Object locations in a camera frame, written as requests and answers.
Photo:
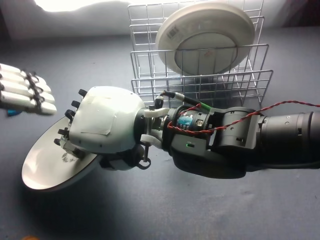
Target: gray table surface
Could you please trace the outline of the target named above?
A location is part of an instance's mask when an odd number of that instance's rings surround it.
[[[266,30],[265,69],[274,75],[263,106],[284,100],[320,103],[320,28]],[[2,47],[0,63],[36,70],[58,113],[40,117],[0,111],[0,239],[19,240],[314,240],[320,235],[320,171],[264,170],[235,180],[180,171],[152,148],[145,171],[97,168],[58,192],[26,190],[23,161],[38,137],[79,99],[80,88],[131,89],[130,38],[30,41]],[[281,105],[268,115],[315,110]]]

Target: wire basket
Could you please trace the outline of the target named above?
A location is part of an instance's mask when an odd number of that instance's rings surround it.
[[[255,27],[255,40],[253,45],[204,48],[192,50],[157,50],[156,36],[162,23],[176,10],[197,2],[224,2],[241,8],[246,12]],[[131,81],[132,90],[138,94],[148,105],[153,104],[157,95],[163,90],[183,93],[188,97],[208,102],[212,106],[242,106],[247,98],[256,98],[261,104],[273,71],[263,70],[268,53],[267,44],[259,44],[264,17],[261,16],[264,0],[216,0],[216,1],[186,1],[158,4],[129,5],[130,34],[133,51],[131,52],[134,79]],[[248,56],[236,67],[226,69],[222,74],[208,74],[192,76],[183,75],[183,71],[170,70],[167,63],[163,63],[159,53],[168,54],[174,51],[181,56],[181,69],[183,54],[186,52],[202,51],[219,55],[219,51],[229,49],[232,56],[239,48],[247,48]],[[203,64],[201,58],[195,59],[198,66]],[[216,59],[213,61],[212,73],[215,73]],[[173,100],[167,100],[171,107]]]

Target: barcode sticker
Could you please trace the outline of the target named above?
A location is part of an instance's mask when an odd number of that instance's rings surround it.
[[[172,39],[179,32],[178,28],[174,26],[167,34],[167,36]]]

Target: red wire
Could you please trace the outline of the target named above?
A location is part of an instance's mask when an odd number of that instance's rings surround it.
[[[273,104],[271,106],[267,106],[267,107],[264,107],[258,111],[255,111],[255,112],[252,112],[252,113],[249,113],[248,115],[244,116],[243,118],[237,120],[237,121],[234,121],[228,125],[225,125],[225,126],[219,126],[219,127],[215,127],[215,128],[212,128],[212,129],[208,129],[208,130],[201,130],[201,131],[190,131],[190,130],[184,130],[184,129],[181,129],[177,126],[173,126],[172,125],[172,121],[168,123],[167,127],[169,129],[174,129],[174,130],[177,130],[179,132],[183,132],[183,133],[187,133],[187,134],[191,134],[191,135],[197,135],[197,134],[213,134],[214,131],[217,131],[217,130],[222,130],[222,129],[226,129],[232,125],[235,125],[237,123],[240,123],[242,122],[243,120],[246,120],[248,118],[250,118],[251,116],[253,115],[258,115],[260,114],[261,112],[263,111],[266,111],[266,110],[269,110],[269,109],[272,109],[276,106],[279,106],[281,104],[302,104],[302,105],[307,105],[307,106],[311,106],[311,107],[317,107],[317,108],[320,108],[320,104],[311,104],[311,103],[307,103],[307,102],[303,102],[303,101],[294,101],[294,100],[290,100],[290,101],[282,101],[282,102],[278,102],[276,104]],[[183,112],[180,113],[181,114],[184,114],[185,112],[187,111],[190,111],[190,110],[195,110],[196,108],[200,108],[201,107],[201,104],[197,104],[196,106],[194,107],[191,107]]]

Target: robotic hand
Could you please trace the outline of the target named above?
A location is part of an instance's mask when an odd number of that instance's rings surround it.
[[[35,73],[0,63],[0,108],[39,115],[57,112],[46,81]]]
[[[320,168],[320,112],[268,117],[261,111],[269,108],[217,109],[166,91],[146,108],[133,92],[111,86],[79,94],[82,101],[72,102],[76,111],[66,111],[68,126],[54,142],[78,158],[97,154],[105,169],[147,169],[151,145],[168,152],[179,169],[209,178],[241,178],[267,168]],[[194,107],[164,108],[164,97]]]

